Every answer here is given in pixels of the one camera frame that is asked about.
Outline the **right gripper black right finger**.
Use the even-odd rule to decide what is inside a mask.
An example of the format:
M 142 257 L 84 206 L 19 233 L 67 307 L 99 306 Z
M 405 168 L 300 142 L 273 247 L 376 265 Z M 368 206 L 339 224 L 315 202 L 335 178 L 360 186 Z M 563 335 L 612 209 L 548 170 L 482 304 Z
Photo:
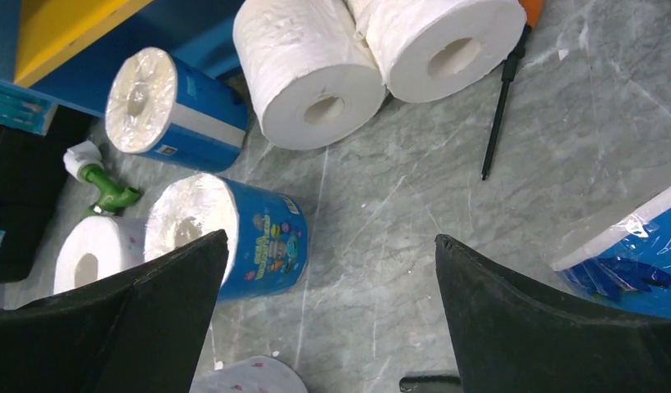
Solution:
M 435 239 L 466 392 L 671 392 L 671 319 L 581 299 Z

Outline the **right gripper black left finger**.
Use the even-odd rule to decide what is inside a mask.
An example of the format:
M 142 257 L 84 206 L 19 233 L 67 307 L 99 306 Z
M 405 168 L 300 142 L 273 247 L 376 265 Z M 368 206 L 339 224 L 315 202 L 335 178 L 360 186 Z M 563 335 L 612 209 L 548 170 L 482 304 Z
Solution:
M 228 261 L 218 230 L 18 309 L 0 309 L 0 392 L 186 392 Z

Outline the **white floral roll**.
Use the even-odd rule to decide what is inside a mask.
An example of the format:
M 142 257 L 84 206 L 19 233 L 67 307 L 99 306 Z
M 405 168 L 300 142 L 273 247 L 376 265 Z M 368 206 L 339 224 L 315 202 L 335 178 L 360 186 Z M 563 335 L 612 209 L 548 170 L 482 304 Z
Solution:
M 198 377 L 190 392 L 307 393 L 299 375 L 287 364 L 255 356 Z

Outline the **white dotted roll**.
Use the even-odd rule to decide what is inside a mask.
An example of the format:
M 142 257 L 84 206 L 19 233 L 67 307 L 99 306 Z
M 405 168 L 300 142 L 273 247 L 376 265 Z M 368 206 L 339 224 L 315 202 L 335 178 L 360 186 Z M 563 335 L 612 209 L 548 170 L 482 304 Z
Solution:
M 90 216 L 66 238 L 56 260 L 53 292 L 59 294 L 144 262 L 144 219 Z

